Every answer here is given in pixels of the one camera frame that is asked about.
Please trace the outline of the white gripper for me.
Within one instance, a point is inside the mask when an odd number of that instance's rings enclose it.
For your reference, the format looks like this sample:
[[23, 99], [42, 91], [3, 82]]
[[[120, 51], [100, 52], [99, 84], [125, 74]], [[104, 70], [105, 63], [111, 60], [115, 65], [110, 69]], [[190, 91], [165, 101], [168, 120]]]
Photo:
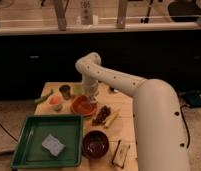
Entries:
[[90, 101], [95, 101], [98, 94], [98, 81], [97, 80], [84, 80], [83, 81], [84, 93]]

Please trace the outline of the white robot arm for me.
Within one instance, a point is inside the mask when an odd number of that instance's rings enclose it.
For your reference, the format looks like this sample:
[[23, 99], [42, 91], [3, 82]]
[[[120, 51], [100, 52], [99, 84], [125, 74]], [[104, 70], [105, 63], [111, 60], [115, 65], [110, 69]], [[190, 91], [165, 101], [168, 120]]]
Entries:
[[104, 68], [95, 52], [75, 67], [88, 96], [103, 82], [132, 98], [138, 171], [190, 171], [180, 103], [170, 84]]

